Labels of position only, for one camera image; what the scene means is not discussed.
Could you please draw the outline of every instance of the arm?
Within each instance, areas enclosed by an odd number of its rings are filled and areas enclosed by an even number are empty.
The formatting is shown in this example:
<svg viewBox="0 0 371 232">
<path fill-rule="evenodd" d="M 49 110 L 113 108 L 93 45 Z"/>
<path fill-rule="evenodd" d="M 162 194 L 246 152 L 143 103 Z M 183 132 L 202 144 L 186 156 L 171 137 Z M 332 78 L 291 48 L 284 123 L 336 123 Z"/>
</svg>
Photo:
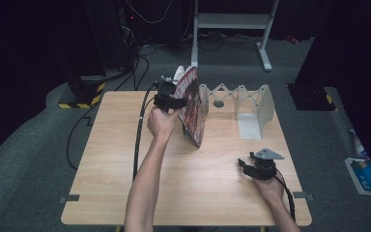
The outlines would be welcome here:
<svg viewBox="0 0 371 232">
<path fill-rule="evenodd" d="M 147 127 L 154 138 L 128 194 L 125 219 L 128 232 L 153 231 L 161 164 L 179 113 L 175 110 L 165 114 L 156 107 L 150 111 Z"/>
<path fill-rule="evenodd" d="M 291 218 L 288 210 L 282 201 L 284 193 L 284 187 L 281 186 L 274 178 L 267 181 L 261 181 L 253 179 L 257 184 L 258 189 L 264 200 L 267 202 L 271 209 L 273 219 L 275 220 L 276 226 L 278 226 L 281 232 L 298 232 L 300 228 Z"/>
</svg>

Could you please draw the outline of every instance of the wooden table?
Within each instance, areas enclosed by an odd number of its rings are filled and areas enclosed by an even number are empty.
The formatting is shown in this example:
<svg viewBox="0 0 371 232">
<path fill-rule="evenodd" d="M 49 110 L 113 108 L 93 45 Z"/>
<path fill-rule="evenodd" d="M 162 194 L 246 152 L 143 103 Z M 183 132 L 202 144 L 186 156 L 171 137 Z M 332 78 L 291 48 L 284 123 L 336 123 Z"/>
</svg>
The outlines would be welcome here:
<svg viewBox="0 0 371 232">
<path fill-rule="evenodd" d="M 107 92 L 89 136 L 68 201 L 65 224 L 122 225 L 132 182 L 138 116 L 145 92 Z M 139 165 L 152 136 L 146 110 Z M 233 103 L 210 106 L 202 145 L 183 137 L 180 120 L 167 146 L 154 225 L 272 226 L 271 212 L 253 181 L 242 174 L 237 159 L 251 164 L 249 152 L 269 148 L 285 157 L 276 160 L 291 192 L 302 191 L 276 113 L 261 140 L 242 140 L 233 118 Z M 298 225 L 311 223 L 303 198 L 296 198 Z"/>
</svg>

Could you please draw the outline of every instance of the black cable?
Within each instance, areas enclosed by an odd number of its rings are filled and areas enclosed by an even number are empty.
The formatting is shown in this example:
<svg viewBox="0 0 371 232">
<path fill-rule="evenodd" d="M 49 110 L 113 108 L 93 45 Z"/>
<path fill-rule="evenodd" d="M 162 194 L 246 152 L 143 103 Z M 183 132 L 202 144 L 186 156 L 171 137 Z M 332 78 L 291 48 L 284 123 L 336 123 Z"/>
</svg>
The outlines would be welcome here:
<svg viewBox="0 0 371 232">
<path fill-rule="evenodd" d="M 146 58 L 144 58 L 144 57 L 142 57 L 142 56 L 139 56 L 139 58 L 141 58 L 141 59 L 143 59 L 144 61 L 146 61 L 146 63 L 147 63 L 147 68 L 146 68 L 146 71 L 143 72 L 143 75 L 141 75 L 140 79 L 138 80 L 137 86 L 136 86 L 135 89 L 134 89 L 135 91 L 138 90 L 138 86 L 140 85 L 141 81 L 143 80 L 144 76 L 146 75 L 146 72 L 149 70 L 149 67 L 150 67 L 150 63 L 149 63 L 149 61 L 148 61 Z"/>
<path fill-rule="evenodd" d="M 243 39 L 242 41 L 239 41 L 239 42 L 233 42 L 233 41 L 224 40 L 224 43 L 225 44 L 252 44 L 252 43 L 258 42 L 258 40 L 260 39 L 260 37 L 257 37 L 256 39 L 254 39 L 252 41 L 250 41 L 249 39 L 251 39 L 251 38 L 250 37 L 246 37 L 245 39 Z"/>
<path fill-rule="evenodd" d="M 118 78 L 121 78 L 127 74 L 129 74 L 131 70 L 127 69 L 125 70 L 124 72 L 122 73 L 119 73 L 119 74 L 115 74 L 115 75 L 112 75 L 112 76 L 109 76 L 105 79 L 101 79 L 101 80 L 87 80 L 85 81 L 86 83 L 89 83 L 89 84 L 102 84 L 102 83 L 105 83 L 105 82 L 108 82 L 108 81 L 111 81 L 111 80 L 115 80 L 115 79 L 118 79 Z"/>
<path fill-rule="evenodd" d="M 276 177 L 276 175 L 273 176 L 273 178 L 279 182 L 279 184 L 282 185 L 282 187 L 285 188 L 285 191 L 287 192 L 287 195 L 288 195 L 288 202 L 289 202 L 289 208 L 290 208 L 290 214 L 291 214 L 291 218 L 296 221 L 296 217 L 295 217 L 295 203 L 294 203 L 294 197 L 292 196 L 292 193 L 289 191 L 287 185 L 285 184 L 285 180 L 284 180 L 284 177 L 282 176 L 282 173 L 276 169 L 276 171 L 278 171 L 278 173 L 281 175 L 282 177 L 282 181 Z"/>
<path fill-rule="evenodd" d="M 135 64 L 135 70 L 137 70 L 138 64 L 140 63 L 140 59 L 138 59 L 138 56 L 136 56 L 136 58 L 137 58 L 137 63 Z M 131 75 L 133 76 L 133 90 L 135 90 L 135 71 L 133 71 Z"/>
<path fill-rule="evenodd" d="M 207 40 L 203 40 L 203 41 L 210 42 L 210 43 L 218 43 L 218 42 L 220 42 L 220 44 L 219 44 L 218 47 L 215 47 L 215 48 L 212 48 L 212 49 L 204 48 L 201 44 L 198 44 L 198 48 L 200 48 L 202 50 L 205 50 L 205 51 L 215 51 L 215 50 L 220 49 L 224 45 L 224 40 L 219 36 L 219 34 L 218 34 L 218 40 L 213 41 L 212 38 L 210 38 L 210 41 L 207 41 Z"/>
<path fill-rule="evenodd" d="M 140 147 L 141 129 L 143 127 L 143 118 L 144 118 L 144 113 L 146 111 L 146 100 L 149 97 L 150 91 L 153 89 L 153 87 L 157 85 L 158 85 L 158 82 L 155 82 L 147 89 L 146 95 L 144 96 L 143 104 L 141 105 L 140 116 L 138 119 L 137 136 L 136 136 L 135 148 L 134 148 L 133 180 L 135 176 L 137 175 L 138 152 L 139 152 L 139 147 Z"/>
<path fill-rule="evenodd" d="M 66 145 L 66 158 L 68 159 L 68 163 L 69 163 L 69 166 L 71 168 L 73 168 L 74 170 L 77 170 L 77 167 L 75 165 L 73 165 L 73 163 L 71 163 L 71 158 L 70 158 L 70 154 L 69 154 L 69 146 L 71 144 L 71 135 L 73 134 L 73 131 L 74 129 L 76 129 L 77 127 L 77 124 L 83 119 L 86 117 L 86 115 L 88 115 L 94 108 L 96 108 L 98 105 L 100 105 L 99 103 L 96 104 L 95 106 L 93 106 L 92 108 L 90 108 L 89 110 L 86 111 L 86 113 L 84 113 L 78 120 L 77 122 L 74 124 L 73 128 L 71 129 L 71 132 L 69 133 L 69 137 L 68 137 L 68 143 Z"/>
<path fill-rule="evenodd" d="M 87 127 L 93 126 L 92 117 L 84 117 L 84 119 L 87 119 L 87 123 L 86 123 Z"/>
<path fill-rule="evenodd" d="M 155 98 L 152 98 L 152 99 L 150 99 L 149 101 L 147 101 L 147 103 L 146 103 L 146 108 L 147 108 L 147 106 L 149 106 L 149 103 L 150 102 L 152 102 L 152 100 L 154 100 Z"/>
<path fill-rule="evenodd" d="M 134 72 L 137 70 L 137 67 L 138 67 L 138 63 L 139 63 L 139 60 L 137 59 L 137 63 L 136 65 L 134 66 L 133 70 L 131 71 L 131 75 L 129 75 L 116 89 L 114 89 L 114 91 L 117 91 L 119 90 L 134 74 Z M 86 115 L 88 115 L 94 108 L 96 108 L 98 105 L 100 105 L 100 101 L 97 103 L 97 105 L 95 105 L 94 107 L 90 108 L 86 113 L 84 113 L 78 120 L 77 122 L 73 125 L 73 128 L 71 129 L 71 132 L 69 134 L 69 137 L 68 137 L 68 142 L 67 142 L 67 146 L 66 146 L 66 158 L 68 160 L 68 164 L 71 168 L 73 168 L 74 170 L 77 170 L 77 167 L 71 163 L 71 158 L 70 158 L 70 152 L 69 152 L 69 148 L 70 148 L 70 145 L 71 145 L 71 135 L 73 134 L 75 128 L 77 127 L 77 124 L 83 119 L 83 118 L 87 118 L 89 119 L 88 121 L 88 124 L 87 126 L 91 126 L 91 118 L 90 117 L 86 117 Z"/>
<path fill-rule="evenodd" d="M 143 45 L 142 47 L 140 47 L 140 50 L 145 48 L 145 47 L 152 47 L 154 50 L 149 52 L 149 53 L 146 53 L 146 54 L 140 54 L 141 56 L 149 56 L 149 55 L 152 55 L 153 53 L 155 53 L 157 51 L 157 47 L 154 45 L 154 44 L 149 44 L 149 45 Z"/>
</svg>

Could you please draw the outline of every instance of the white metal frame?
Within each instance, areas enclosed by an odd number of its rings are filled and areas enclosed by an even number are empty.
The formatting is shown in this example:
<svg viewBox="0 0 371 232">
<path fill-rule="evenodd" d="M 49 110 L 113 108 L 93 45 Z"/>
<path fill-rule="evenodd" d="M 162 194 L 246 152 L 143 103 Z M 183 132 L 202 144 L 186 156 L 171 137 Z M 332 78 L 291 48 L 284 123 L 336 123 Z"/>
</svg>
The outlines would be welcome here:
<svg viewBox="0 0 371 232">
<path fill-rule="evenodd" d="M 198 67 L 198 28 L 262 29 L 264 30 L 264 35 L 262 41 L 257 43 L 257 48 L 265 71 L 272 71 L 265 46 L 270 35 L 278 3 L 279 0 L 273 0 L 269 14 L 199 14 L 198 0 L 195 0 L 191 66 Z"/>
<path fill-rule="evenodd" d="M 210 90 L 206 84 L 201 84 L 200 96 L 205 117 L 210 111 L 210 100 L 214 105 L 215 102 L 223 102 L 224 99 L 234 100 L 234 119 L 239 123 L 242 139 L 262 139 L 264 127 L 273 117 L 274 104 L 268 85 L 262 85 L 255 91 L 248 91 L 243 85 L 229 90 L 221 83 Z"/>
</svg>

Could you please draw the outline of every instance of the gray carpet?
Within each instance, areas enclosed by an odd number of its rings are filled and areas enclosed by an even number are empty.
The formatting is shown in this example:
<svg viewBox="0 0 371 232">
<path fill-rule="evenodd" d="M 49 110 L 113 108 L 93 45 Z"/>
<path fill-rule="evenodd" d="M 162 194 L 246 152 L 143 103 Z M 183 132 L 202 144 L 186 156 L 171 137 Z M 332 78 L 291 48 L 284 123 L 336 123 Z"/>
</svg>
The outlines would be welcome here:
<svg viewBox="0 0 371 232">
<path fill-rule="evenodd" d="M 200 43 L 204 49 L 218 43 Z M 298 111 L 287 88 L 300 70 L 312 40 L 293 45 L 270 40 L 267 44 L 272 72 L 264 72 L 254 43 L 224 44 L 214 51 L 200 49 L 199 79 L 215 87 L 224 83 L 233 89 L 245 85 L 257 89 L 269 84 L 288 147 L 308 201 L 313 222 L 302 231 L 371 231 L 371 197 L 357 194 L 344 159 L 354 156 L 348 133 L 352 127 L 334 88 L 327 88 L 337 111 Z M 149 46 L 140 54 L 150 68 L 139 89 L 145 90 L 160 76 L 172 76 L 178 66 L 190 62 L 189 48 Z M 140 60 L 136 81 L 146 70 Z M 124 77 L 106 83 L 113 91 Z M 60 218 L 64 204 L 58 203 L 71 188 L 75 171 L 66 159 L 68 137 L 86 109 L 60 109 L 57 101 L 66 84 L 51 91 L 46 110 L 14 132 L 0 147 L 0 231 L 115 231 L 115 226 L 65 225 Z M 133 90 L 131 77 L 121 90 Z M 97 109 L 88 114 L 95 120 Z M 80 121 L 71 136 L 71 161 L 78 165 L 91 127 Z M 156 231 L 181 231 L 180 227 L 156 227 Z M 205 227 L 208 231 L 259 231 L 255 227 Z"/>
</svg>

